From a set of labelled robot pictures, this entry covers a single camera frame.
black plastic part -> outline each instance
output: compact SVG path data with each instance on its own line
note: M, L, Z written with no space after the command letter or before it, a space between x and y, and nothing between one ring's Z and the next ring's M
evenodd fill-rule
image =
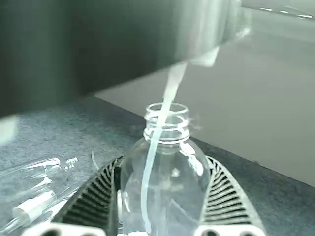
M115 171L122 159L120 157L111 161L85 182L63 206L53 222L98 227L107 236L117 236L117 188L120 185L117 178L119 174L115 174Z

speckled gray surface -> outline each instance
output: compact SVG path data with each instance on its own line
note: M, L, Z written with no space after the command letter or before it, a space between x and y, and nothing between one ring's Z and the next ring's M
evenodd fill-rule
M141 117L93 97L61 108L24 114L19 119L15 140L0 147L0 167L53 153L76 156L79 164L72 177L76 182L83 182L95 171L91 151L99 164L126 153L141 137L144 124ZM270 236L315 235L315 188L217 147L196 142L239 181ZM71 181L72 178L59 187L72 184Z

transparent plastic piece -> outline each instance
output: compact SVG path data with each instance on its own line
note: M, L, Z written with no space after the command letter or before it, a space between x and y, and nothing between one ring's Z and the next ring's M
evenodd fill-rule
M32 199L39 199L40 194L53 191L59 196L67 188L65 182L73 174L77 162L76 157L67 159L52 155L0 170L0 228L11 221L13 209L32 206L35 204Z
M123 233L146 232L141 212L141 187L150 142L162 104L147 108L144 137L123 160L121 188ZM208 162L189 139L187 107L172 103L158 141L148 189L150 235L191 236L198 227L209 184Z
M0 234L8 235L19 227L29 226L54 201L56 201L55 192L46 190L32 199L22 202L13 209L13 220L0 229Z

machine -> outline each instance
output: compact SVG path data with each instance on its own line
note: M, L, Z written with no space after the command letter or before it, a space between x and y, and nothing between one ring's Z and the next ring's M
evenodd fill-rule
M7 117L15 114L71 101L181 61L207 66L209 60L213 61L213 50L218 51L221 44L250 31L240 0L4 0L0 6L2 134L14 129L14 118ZM116 159L91 177L55 222L99 226L107 235L116 235L115 197L119 187L114 179L120 161L121 158ZM214 165L214 175L221 171L231 178L220 164ZM106 207L100 203L109 211L104 219L91 223L86 212L73 212L76 205L82 207L79 199L91 197L91 186L103 175L113 176L111 182L103 183L111 189ZM238 188L232 179L231 186ZM240 203L246 205L243 193L238 194ZM247 228L228 225L223 232L263 235L251 204L244 209L248 218L237 223L248 224ZM197 236L223 235L222 228L213 229L206 215L203 220ZM66 234L81 226L71 229L72 226L53 223L43 230L36 228L36 232L58 235L61 230ZM30 234L34 234L34 229L26 232ZM102 232L83 227L76 235L81 234Z

bottle mouth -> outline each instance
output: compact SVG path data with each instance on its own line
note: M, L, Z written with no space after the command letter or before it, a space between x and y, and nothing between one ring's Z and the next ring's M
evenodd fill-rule
M162 108L162 103L154 103L147 107L144 119L147 121L143 135L146 139L151 139L157 127L158 116ZM165 125L162 127L162 134L159 143L180 143L190 136L188 130L189 117L188 108L179 103L172 103L167 114Z
M149 105L146 109L147 112L144 116L144 119L153 126L157 124L158 116L161 112L162 105L163 105L162 102L153 103ZM170 111L167 115L164 128L188 126L189 123L188 112L189 112L188 107L179 103L172 103Z

